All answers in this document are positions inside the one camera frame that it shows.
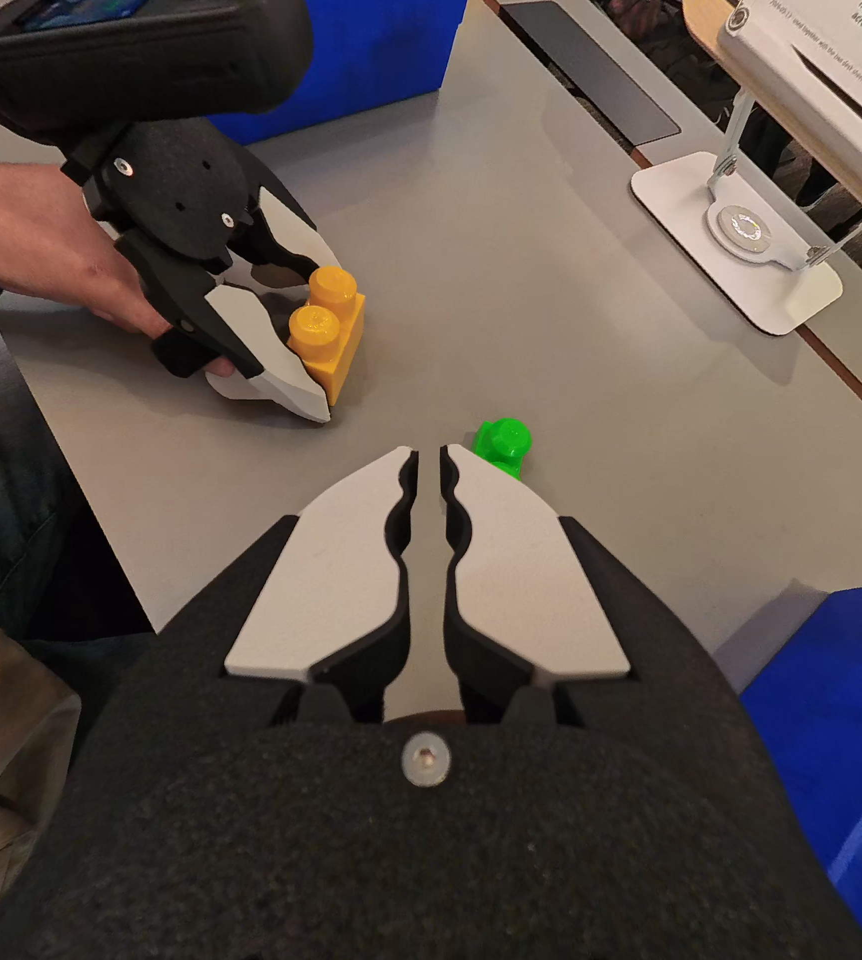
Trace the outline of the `printed instruction sheet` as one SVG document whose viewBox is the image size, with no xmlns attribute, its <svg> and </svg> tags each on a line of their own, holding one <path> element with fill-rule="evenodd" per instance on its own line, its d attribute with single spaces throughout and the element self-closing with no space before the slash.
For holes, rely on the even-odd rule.
<svg viewBox="0 0 862 960">
<path fill-rule="evenodd" d="M 862 1 L 741 2 L 719 37 L 862 184 Z"/>
</svg>

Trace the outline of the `person's jeans leg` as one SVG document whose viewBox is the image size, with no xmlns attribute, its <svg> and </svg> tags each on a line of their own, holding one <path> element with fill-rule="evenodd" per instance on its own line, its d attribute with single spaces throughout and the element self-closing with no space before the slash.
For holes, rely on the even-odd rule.
<svg viewBox="0 0 862 960">
<path fill-rule="evenodd" d="M 109 696 L 152 639 L 1 335 L 0 629 L 86 702 Z"/>
</svg>

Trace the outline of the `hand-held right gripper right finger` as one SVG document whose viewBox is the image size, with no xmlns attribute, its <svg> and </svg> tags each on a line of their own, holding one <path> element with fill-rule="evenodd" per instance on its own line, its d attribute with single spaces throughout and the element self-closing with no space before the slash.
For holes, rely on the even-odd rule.
<svg viewBox="0 0 862 960">
<path fill-rule="evenodd" d="M 562 517 L 458 444 L 440 450 L 447 573 L 445 649 L 469 686 L 625 678 L 628 656 Z"/>
</svg>

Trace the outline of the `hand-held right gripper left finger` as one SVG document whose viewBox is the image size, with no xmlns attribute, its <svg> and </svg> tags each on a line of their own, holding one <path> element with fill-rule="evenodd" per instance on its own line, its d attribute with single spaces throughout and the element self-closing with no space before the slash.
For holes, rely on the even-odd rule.
<svg viewBox="0 0 862 960">
<path fill-rule="evenodd" d="M 398 446 L 304 508 L 224 660 L 229 675 L 308 681 L 408 611 L 418 462 Z"/>
</svg>

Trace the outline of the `black flat panel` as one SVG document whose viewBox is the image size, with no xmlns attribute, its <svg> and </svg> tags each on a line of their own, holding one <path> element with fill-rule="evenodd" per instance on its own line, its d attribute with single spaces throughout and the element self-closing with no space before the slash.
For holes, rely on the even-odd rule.
<svg viewBox="0 0 862 960">
<path fill-rule="evenodd" d="M 672 117 L 557 2 L 502 4 L 499 17 L 628 150 L 680 134 Z"/>
</svg>

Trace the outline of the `green mega block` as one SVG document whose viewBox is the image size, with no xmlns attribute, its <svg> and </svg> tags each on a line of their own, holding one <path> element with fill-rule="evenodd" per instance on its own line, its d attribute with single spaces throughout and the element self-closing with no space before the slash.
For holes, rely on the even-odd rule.
<svg viewBox="0 0 862 960">
<path fill-rule="evenodd" d="M 498 470 L 520 481 L 524 460 L 533 446 L 530 428 L 519 418 L 484 420 L 472 442 L 472 452 Z"/>
</svg>

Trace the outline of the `blue storage bin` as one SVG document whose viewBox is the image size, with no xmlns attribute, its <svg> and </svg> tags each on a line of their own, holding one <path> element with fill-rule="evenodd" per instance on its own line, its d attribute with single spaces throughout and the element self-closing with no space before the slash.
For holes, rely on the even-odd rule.
<svg viewBox="0 0 862 960">
<path fill-rule="evenodd" d="M 293 96 L 259 114 L 210 116 L 242 145 L 433 93 L 447 71 L 465 1 L 309 1 L 312 65 Z"/>
<path fill-rule="evenodd" d="M 862 587 L 828 595 L 741 699 L 862 926 Z"/>
</svg>

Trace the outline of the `person's left hand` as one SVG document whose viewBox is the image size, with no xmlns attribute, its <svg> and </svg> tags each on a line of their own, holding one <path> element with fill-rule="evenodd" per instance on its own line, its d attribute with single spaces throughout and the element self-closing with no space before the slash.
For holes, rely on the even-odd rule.
<svg viewBox="0 0 862 960">
<path fill-rule="evenodd" d="M 171 329 L 55 165 L 0 163 L 0 288 L 84 308 L 152 340 Z"/>
</svg>

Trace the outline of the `orange mega block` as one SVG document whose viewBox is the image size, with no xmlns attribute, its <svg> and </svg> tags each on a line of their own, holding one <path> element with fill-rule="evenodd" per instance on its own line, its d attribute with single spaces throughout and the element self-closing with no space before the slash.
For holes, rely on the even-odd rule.
<svg viewBox="0 0 862 960">
<path fill-rule="evenodd" d="M 309 280 L 306 305 L 328 309 L 337 317 L 341 355 L 352 354 L 365 326 L 365 296 L 352 274 L 337 266 L 319 267 Z"/>
<path fill-rule="evenodd" d="M 289 322 L 289 348 L 336 406 L 360 343 L 362 325 L 355 315 L 341 318 L 332 309 L 306 304 Z"/>
</svg>

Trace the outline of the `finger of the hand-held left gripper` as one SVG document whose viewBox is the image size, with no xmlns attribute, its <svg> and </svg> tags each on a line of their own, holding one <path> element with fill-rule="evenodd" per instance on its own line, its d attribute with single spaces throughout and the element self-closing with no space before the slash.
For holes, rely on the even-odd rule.
<svg viewBox="0 0 862 960">
<path fill-rule="evenodd" d="M 256 250 L 254 275 L 269 277 L 270 271 L 290 272 L 309 279 L 325 266 L 325 242 L 317 229 L 261 185 L 254 211 Z"/>
<path fill-rule="evenodd" d="M 269 312 L 254 292 L 222 284 L 209 292 L 206 300 L 263 367 L 253 377 L 245 377 L 239 364 L 229 377 L 206 373 L 215 392 L 233 401 L 272 401 L 317 424 L 330 421 L 325 391 L 281 340 Z"/>
</svg>

